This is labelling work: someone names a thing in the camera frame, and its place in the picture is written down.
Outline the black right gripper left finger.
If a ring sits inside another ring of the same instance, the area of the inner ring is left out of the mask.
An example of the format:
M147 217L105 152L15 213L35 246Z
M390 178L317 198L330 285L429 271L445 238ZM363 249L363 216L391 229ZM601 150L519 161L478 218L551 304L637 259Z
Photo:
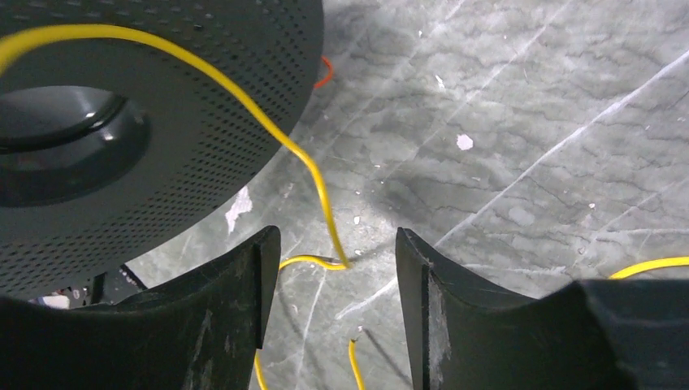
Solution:
M280 262L268 226L114 305L58 310L1 300L4 389L246 389Z

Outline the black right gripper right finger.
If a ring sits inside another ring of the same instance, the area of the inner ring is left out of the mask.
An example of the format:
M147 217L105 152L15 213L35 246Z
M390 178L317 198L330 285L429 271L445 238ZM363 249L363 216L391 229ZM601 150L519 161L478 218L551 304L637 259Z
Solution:
M396 233L416 389L685 389L688 282L582 279L533 299Z

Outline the black perforated cable spool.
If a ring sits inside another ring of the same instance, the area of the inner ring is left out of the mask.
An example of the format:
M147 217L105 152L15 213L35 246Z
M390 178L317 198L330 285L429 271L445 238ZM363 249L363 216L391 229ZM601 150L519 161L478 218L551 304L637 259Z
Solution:
M291 132L319 73L320 1L4 1L3 36L61 24L152 33ZM23 55L1 78L1 293L31 300L136 258L244 187L279 142L211 78L120 39Z

